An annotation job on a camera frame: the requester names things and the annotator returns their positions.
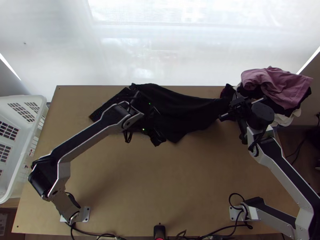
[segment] black cable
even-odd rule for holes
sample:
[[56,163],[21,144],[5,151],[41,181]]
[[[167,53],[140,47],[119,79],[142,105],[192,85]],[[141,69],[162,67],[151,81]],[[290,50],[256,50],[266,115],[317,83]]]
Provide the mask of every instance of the black cable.
[[242,201],[244,201],[243,196],[241,196],[240,194],[234,192],[234,193],[230,194],[229,199],[228,199],[230,206],[231,206],[233,209],[242,210],[242,208],[236,208],[235,206],[233,206],[233,205],[231,204],[231,197],[232,197],[233,195],[238,195],[238,196],[240,196],[240,197],[242,198]]
[[[260,135],[256,138],[256,140],[254,140],[252,142],[252,144],[250,144],[250,146],[248,147],[248,150],[250,152],[253,152],[253,148],[256,147],[257,143],[262,139],[263,135],[266,133],[267,128],[265,128],[262,133],[260,133]],[[258,148],[256,147],[256,155],[255,157],[257,157],[259,155],[259,151]]]
[[[318,113],[318,114],[316,115],[316,117],[318,118],[318,124],[317,124],[317,126],[315,126],[314,128],[318,128],[318,127],[319,127],[319,124],[320,124],[320,113]],[[302,145],[303,145],[304,142],[306,141],[306,139],[307,139],[307,137],[305,136],[304,139],[298,144],[296,150],[295,150],[292,154],[286,156],[286,158],[288,158],[288,157],[291,157],[291,156],[297,154],[297,155],[296,155],[296,158],[292,161],[291,165],[293,165],[293,164],[295,163],[295,161],[298,159],[300,150],[301,150],[301,148],[302,148]]]
[[247,224],[246,222],[245,222],[245,224],[239,224],[239,225],[237,225],[239,216],[240,216],[240,214],[241,214],[242,212],[243,212],[243,210],[239,212],[239,214],[238,214],[238,216],[237,216],[237,219],[236,219],[236,224],[230,225],[230,226],[226,226],[226,227],[223,227],[223,228],[219,228],[218,230],[215,230],[215,231],[213,231],[213,232],[211,232],[211,233],[209,233],[209,234],[207,234],[207,235],[201,236],[201,237],[199,237],[198,239],[199,239],[199,240],[202,240],[202,239],[204,239],[204,238],[206,238],[206,237],[210,237],[210,236],[216,234],[217,232],[220,232],[220,231],[225,230],[225,229],[228,229],[228,228],[234,228],[234,229],[233,229],[233,231],[232,231],[231,234],[226,235],[226,236],[223,236],[223,237],[230,237],[230,236],[232,236],[232,235],[235,233],[237,227],[247,227],[247,228],[249,228],[250,230],[253,229],[253,227],[252,227],[251,225]]
[[215,231],[213,231],[213,232],[211,232],[211,233],[209,233],[209,234],[207,234],[207,235],[198,237],[198,240],[202,240],[202,239],[204,239],[204,238],[206,238],[206,237],[212,236],[212,235],[216,234],[217,232],[220,232],[220,231],[222,231],[222,230],[224,230],[224,229],[227,229],[227,228],[234,228],[233,231],[232,231],[229,235],[223,236],[223,237],[227,237],[227,238],[228,238],[228,237],[231,237],[231,236],[235,233],[237,227],[247,227],[247,228],[249,228],[250,230],[253,229],[253,226],[249,225],[247,222],[244,222],[244,224],[239,224],[239,225],[237,224],[237,223],[238,223],[238,219],[239,219],[239,217],[240,217],[240,214],[243,213],[244,210],[243,210],[242,208],[236,208],[235,206],[233,206],[233,205],[231,204],[231,197],[234,196],[234,195],[240,196],[240,197],[242,198],[242,201],[244,201],[244,197],[241,196],[240,194],[234,192],[234,193],[230,194],[229,199],[228,199],[229,204],[230,204],[230,206],[231,206],[232,208],[234,208],[234,209],[236,209],[236,210],[240,210],[240,212],[238,213],[237,218],[236,218],[236,223],[235,223],[234,225],[226,226],[226,227],[220,228],[220,229],[218,229],[218,230],[215,230]]
[[70,235],[71,235],[72,240],[74,240],[74,236],[73,236],[73,234],[72,234],[72,231],[73,231],[73,230],[75,230],[76,232],[82,233],[82,234],[84,234],[84,235],[87,235],[87,236],[98,237],[97,240],[98,240],[99,238],[101,238],[101,237],[119,238],[119,239],[121,239],[121,240],[126,240],[126,239],[123,238],[123,237],[117,237],[116,235],[111,234],[111,233],[94,234],[94,233],[82,231],[82,230],[77,229],[77,228],[75,227],[76,223],[74,223],[74,224],[72,224],[72,225],[69,225],[69,224],[66,222],[66,224],[71,228]]
[[300,150],[301,150],[301,147],[299,148],[299,150],[298,150],[298,152],[297,152],[297,155],[296,155],[296,158],[292,161],[291,165],[293,165],[294,162],[298,159]]

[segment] white cloth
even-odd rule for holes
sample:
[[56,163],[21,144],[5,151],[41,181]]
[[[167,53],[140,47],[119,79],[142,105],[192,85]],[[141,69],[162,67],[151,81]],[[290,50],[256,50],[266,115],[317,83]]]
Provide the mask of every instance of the white cloth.
[[275,113],[274,121],[271,124],[271,126],[276,127],[279,124],[281,126],[287,127],[292,123],[295,116],[300,117],[300,115],[301,115],[301,108],[294,110],[290,117]]

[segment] white laundry basket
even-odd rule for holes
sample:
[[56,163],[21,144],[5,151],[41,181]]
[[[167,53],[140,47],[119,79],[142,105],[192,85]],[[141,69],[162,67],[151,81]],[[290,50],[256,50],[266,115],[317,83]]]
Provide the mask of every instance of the white laundry basket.
[[20,197],[47,113],[44,96],[0,97],[0,204]]

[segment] wooden table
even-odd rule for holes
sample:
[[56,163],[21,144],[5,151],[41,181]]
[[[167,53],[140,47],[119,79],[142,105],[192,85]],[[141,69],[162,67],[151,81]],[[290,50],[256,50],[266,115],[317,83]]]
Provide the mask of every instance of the wooden table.
[[[123,86],[58,86],[35,158],[39,158],[92,124],[88,116]],[[171,86],[192,96],[218,98],[222,87]],[[67,191],[82,206],[91,206],[84,231],[120,236],[152,236],[153,226],[166,225],[169,236],[187,229],[198,236],[232,225],[228,197],[263,197],[266,204],[296,216],[298,207],[268,168],[259,165],[238,139],[235,122],[217,120],[205,131],[191,133],[178,144],[154,147],[148,136],[108,136],[71,163]],[[69,235],[51,202],[24,187],[13,232]],[[275,233],[261,222],[236,234]]]

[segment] wrinkled fabric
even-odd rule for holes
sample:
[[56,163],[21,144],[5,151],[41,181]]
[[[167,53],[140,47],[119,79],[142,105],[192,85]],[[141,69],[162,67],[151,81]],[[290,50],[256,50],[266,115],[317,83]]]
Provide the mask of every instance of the wrinkled fabric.
[[[237,92],[240,93],[242,96],[244,97],[248,97],[248,98],[252,98],[252,99],[259,99],[262,98],[264,96],[264,93],[261,90],[260,86],[257,86],[254,90],[246,90],[244,89],[243,85],[241,84],[238,88],[237,88]],[[284,109],[281,105],[275,103],[270,97],[266,96],[267,99],[263,101],[263,104],[268,105],[269,107],[271,107],[274,110],[274,113],[277,114],[281,114],[284,115],[286,117],[290,117],[291,114],[293,113],[294,110],[299,109],[301,103],[308,97],[311,95],[311,88],[309,87],[305,93],[305,95],[302,97],[302,99],[300,100],[300,102],[298,103],[298,105],[294,108],[288,108],[288,109]]]
[[[138,91],[143,97],[135,97]],[[138,131],[145,129],[144,134],[155,130],[167,140],[177,143],[189,132],[205,130],[220,114],[227,112],[232,96],[218,99],[198,98],[179,94],[156,84],[132,84],[130,88],[122,89],[95,110],[90,119],[96,122],[112,104],[134,98],[137,98],[135,101],[142,98],[143,101],[147,100],[152,111],[143,111],[138,108],[139,104],[133,104],[133,107],[143,112],[145,116],[133,124],[132,128],[139,129]]]
[[300,115],[301,115],[301,108],[294,110],[290,117],[276,113],[274,114],[274,121],[271,124],[271,126],[276,127],[278,125],[281,125],[281,126],[287,127],[292,123],[295,116],[300,117]]
[[266,96],[285,110],[298,106],[312,80],[271,66],[247,70],[241,74],[244,89],[252,91],[260,86]]
[[178,142],[189,132],[208,128],[228,111],[230,98],[199,98],[183,95],[156,84],[132,84],[150,100],[157,111],[154,127],[169,141]]

